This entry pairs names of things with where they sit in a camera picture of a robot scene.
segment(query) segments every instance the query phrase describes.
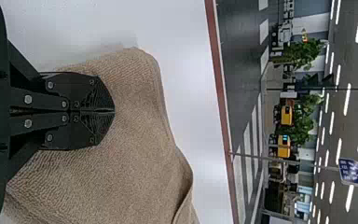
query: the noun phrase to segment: white wall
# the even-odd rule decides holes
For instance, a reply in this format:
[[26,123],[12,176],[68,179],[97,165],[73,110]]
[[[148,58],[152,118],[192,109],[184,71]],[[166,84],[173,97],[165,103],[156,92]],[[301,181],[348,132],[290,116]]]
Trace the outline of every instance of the white wall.
[[315,148],[301,147],[298,149],[299,158],[306,161],[315,161]]
[[330,12],[293,19],[293,35],[302,35],[305,29],[308,34],[328,31]]
[[201,223],[232,223],[202,0],[0,0],[9,39],[39,70],[137,46],[160,65],[177,145],[195,174]]
[[303,67],[296,70],[297,72],[322,72],[325,67],[325,55],[319,55],[315,60],[311,62],[312,68],[309,71],[305,71]]
[[286,221],[277,217],[271,217],[269,219],[269,224],[292,224],[291,221]]
[[318,135],[319,132],[319,123],[318,120],[313,119],[313,129],[311,129],[308,134]]

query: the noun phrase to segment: traffic sign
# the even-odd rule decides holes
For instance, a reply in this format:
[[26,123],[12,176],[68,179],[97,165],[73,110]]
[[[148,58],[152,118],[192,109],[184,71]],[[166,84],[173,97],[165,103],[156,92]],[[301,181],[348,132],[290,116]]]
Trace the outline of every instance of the traffic sign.
[[339,159],[339,173],[342,184],[358,187],[358,161]]

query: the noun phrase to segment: beige sweater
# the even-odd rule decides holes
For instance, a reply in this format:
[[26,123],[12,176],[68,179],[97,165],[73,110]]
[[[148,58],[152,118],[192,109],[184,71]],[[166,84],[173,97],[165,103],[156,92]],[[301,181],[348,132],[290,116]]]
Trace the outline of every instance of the beige sweater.
[[100,76],[116,118],[97,147],[36,153],[7,185],[5,213],[19,224],[199,223],[154,58],[125,49],[60,70]]

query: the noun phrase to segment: tree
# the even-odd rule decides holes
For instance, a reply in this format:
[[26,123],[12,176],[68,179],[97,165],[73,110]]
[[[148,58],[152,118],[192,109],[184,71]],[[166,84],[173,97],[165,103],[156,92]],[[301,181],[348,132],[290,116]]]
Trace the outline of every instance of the tree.
[[297,145],[304,145],[310,140],[308,132],[313,129],[313,120],[310,115],[320,104],[323,98],[319,95],[305,95],[302,96],[298,102],[301,104],[301,110],[295,110],[293,115],[294,126],[279,126],[277,134],[287,134],[290,136],[291,141]]
[[324,43],[315,38],[308,42],[292,42],[289,47],[283,50],[282,57],[272,58],[275,64],[292,64],[294,71],[304,66],[308,71],[312,68],[311,62],[318,57]]
[[294,126],[279,126],[277,134],[287,134],[297,145],[304,145],[310,140],[308,132],[313,129],[313,120],[299,112],[294,114]]
[[315,110],[315,106],[319,105],[324,99],[320,95],[305,95],[300,98],[300,103],[305,116],[310,116]]

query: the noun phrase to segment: bolt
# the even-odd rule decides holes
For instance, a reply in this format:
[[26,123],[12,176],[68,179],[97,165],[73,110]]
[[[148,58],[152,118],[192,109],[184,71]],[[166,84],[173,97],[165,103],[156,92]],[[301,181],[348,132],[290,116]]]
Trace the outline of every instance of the bolt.
[[1,144],[0,144],[0,152],[6,153],[7,150],[8,150],[7,144],[6,144],[6,143],[1,143]]
[[24,122],[24,127],[25,128],[31,128],[32,127],[32,120],[31,119],[26,119]]
[[32,103],[32,96],[31,95],[25,95],[24,103],[26,103],[27,105],[30,105]]
[[54,83],[48,82],[48,88],[52,90],[54,88]]
[[7,75],[6,72],[0,71],[0,78],[2,78],[2,79],[7,79],[7,77],[8,77],[8,75]]
[[46,140],[48,140],[48,142],[53,141],[53,135],[51,133],[49,133],[48,137],[46,138]]

